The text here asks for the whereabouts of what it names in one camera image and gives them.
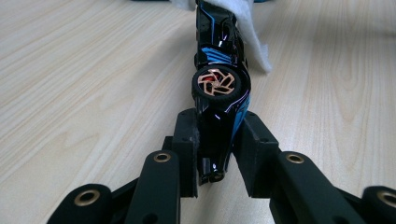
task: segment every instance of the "wooden table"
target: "wooden table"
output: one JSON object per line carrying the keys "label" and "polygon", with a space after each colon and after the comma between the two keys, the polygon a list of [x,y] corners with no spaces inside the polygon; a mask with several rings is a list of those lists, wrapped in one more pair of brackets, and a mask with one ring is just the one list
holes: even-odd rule
{"label": "wooden table", "polygon": [[[396,188],[396,5],[392,0],[256,4],[272,73],[250,59],[249,110],[282,150],[310,157],[360,196]],[[81,185],[112,190],[194,106],[195,13],[170,3],[3,1],[0,222],[44,223]],[[181,223],[271,223],[234,158],[226,178],[181,200]]]}

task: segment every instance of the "light wood grain surface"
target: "light wood grain surface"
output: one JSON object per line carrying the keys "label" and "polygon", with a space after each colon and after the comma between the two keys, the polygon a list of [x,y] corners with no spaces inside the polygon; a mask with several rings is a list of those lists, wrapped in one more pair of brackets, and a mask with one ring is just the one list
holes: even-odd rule
{"label": "light wood grain surface", "polygon": [[[249,58],[249,110],[358,196],[396,189],[395,15],[393,0],[254,7],[274,70]],[[193,107],[195,51],[195,13],[170,3],[2,1],[0,223],[44,223],[72,189],[137,178]],[[181,223],[274,222],[234,159],[181,206]]]}

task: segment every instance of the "white cloth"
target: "white cloth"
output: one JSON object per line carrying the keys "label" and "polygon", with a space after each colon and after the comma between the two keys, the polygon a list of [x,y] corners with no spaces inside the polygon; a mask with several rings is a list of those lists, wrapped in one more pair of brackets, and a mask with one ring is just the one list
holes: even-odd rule
{"label": "white cloth", "polygon": [[[258,61],[264,72],[269,73],[272,66],[268,60],[268,46],[263,45],[257,37],[253,26],[252,7],[254,0],[205,0],[217,7],[231,11],[238,20],[238,29],[247,46],[253,51],[254,58]],[[176,7],[195,10],[195,0],[171,0]]]}

